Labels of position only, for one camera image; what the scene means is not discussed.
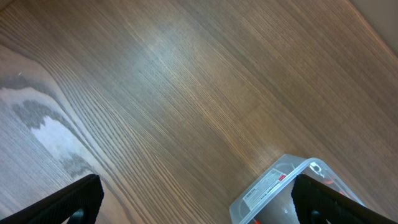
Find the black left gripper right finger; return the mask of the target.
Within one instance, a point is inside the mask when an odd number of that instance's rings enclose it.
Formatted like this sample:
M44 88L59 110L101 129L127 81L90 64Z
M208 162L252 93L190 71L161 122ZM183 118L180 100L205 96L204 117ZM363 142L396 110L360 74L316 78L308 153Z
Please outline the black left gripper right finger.
M291 197L300 224L397 224L305 174L296 176Z

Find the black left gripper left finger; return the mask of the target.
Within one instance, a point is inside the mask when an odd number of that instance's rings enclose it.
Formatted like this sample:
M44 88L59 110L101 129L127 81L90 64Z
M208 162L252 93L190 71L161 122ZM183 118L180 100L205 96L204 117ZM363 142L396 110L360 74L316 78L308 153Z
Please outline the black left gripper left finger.
M1 224L94 224L104 199L100 177L89 174L1 220Z

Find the orange black pliers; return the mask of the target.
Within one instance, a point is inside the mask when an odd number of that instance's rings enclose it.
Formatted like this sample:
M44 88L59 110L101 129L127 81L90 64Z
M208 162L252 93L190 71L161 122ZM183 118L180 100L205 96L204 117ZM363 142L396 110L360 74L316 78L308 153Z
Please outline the orange black pliers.
M328 169L323 168L321 165L317 164L316 162L311 162L310 168L318 176L319 182L339 192L341 195L346 196L345 191L343 190L342 185L338 181L336 175L332 174Z

